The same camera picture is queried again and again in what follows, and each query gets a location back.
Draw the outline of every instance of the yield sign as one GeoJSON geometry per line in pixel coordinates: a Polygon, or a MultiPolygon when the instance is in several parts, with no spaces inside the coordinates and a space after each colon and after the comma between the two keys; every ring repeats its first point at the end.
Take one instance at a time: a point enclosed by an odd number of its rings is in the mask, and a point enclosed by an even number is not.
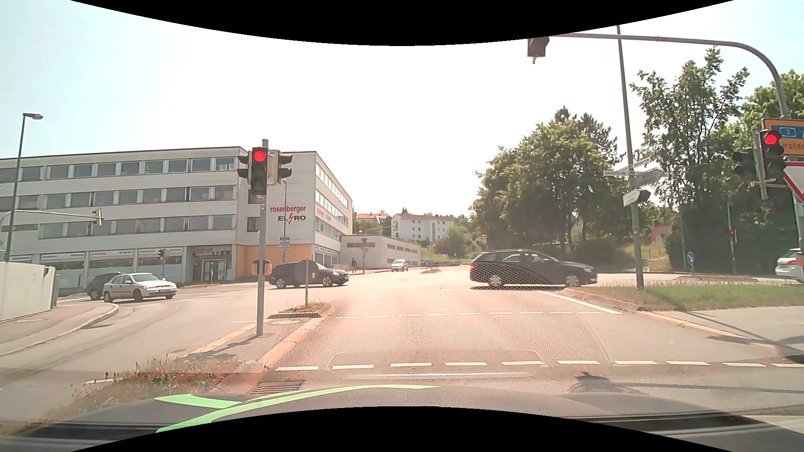
{"type": "Polygon", "coordinates": [[[798,198],[804,201],[804,162],[787,162],[785,181],[798,195],[798,198]]]}

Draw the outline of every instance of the dark suv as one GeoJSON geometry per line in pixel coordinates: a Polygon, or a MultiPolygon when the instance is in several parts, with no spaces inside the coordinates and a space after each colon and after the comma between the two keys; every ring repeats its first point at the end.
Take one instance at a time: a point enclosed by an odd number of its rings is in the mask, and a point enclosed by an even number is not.
{"type": "Polygon", "coordinates": [[[530,249],[500,249],[472,261],[469,279],[492,287],[506,284],[578,287],[597,282],[594,267],[563,262],[530,249]]]}
{"type": "Polygon", "coordinates": [[[109,282],[110,279],[116,277],[121,272],[102,273],[94,277],[89,284],[87,284],[87,295],[92,300],[100,300],[103,296],[103,285],[109,282]]]}
{"type": "Polygon", "coordinates": [[[316,261],[301,261],[282,264],[273,267],[268,283],[276,286],[277,289],[284,289],[287,286],[299,287],[305,282],[305,266],[310,271],[308,282],[310,284],[321,284],[322,286],[342,286],[349,281],[349,273],[343,270],[328,269],[316,261]]]}

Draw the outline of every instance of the drain grate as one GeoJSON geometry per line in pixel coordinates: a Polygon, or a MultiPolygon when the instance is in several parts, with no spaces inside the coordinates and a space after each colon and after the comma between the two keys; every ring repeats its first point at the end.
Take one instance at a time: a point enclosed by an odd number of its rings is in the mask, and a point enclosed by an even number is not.
{"type": "Polygon", "coordinates": [[[268,394],[278,394],[279,392],[298,391],[304,381],[282,381],[279,383],[258,383],[249,394],[254,396],[266,396],[268,394]]]}

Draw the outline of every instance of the white car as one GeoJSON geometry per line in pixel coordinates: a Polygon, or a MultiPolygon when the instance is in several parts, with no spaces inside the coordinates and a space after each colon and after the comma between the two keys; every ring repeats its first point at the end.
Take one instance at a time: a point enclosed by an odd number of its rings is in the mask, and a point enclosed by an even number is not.
{"type": "Polygon", "coordinates": [[[123,273],[113,277],[103,285],[103,301],[111,303],[119,299],[165,297],[168,300],[176,295],[177,287],[152,273],[123,273]]]}
{"type": "Polygon", "coordinates": [[[410,270],[410,262],[405,259],[397,259],[391,264],[392,272],[406,272],[410,270]]]}
{"type": "Polygon", "coordinates": [[[796,254],[800,252],[800,248],[794,248],[779,257],[776,260],[776,275],[804,282],[804,267],[796,265],[796,254]]]}

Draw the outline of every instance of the car wheel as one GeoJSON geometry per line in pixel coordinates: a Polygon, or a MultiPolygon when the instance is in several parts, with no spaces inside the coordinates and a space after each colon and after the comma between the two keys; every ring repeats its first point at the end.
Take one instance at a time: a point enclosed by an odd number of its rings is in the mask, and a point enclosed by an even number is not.
{"type": "Polygon", "coordinates": [[[579,287],[580,286],[580,279],[576,274],[569,274],[567,275],[567,280],[564,282],[564,285],[567,287],[579,287]]]}
{"type": "Polygon", "coordinates": [[[489,277],[489,286],[503,287],[503,277],[498,274],[493,274],[489,277]]]}

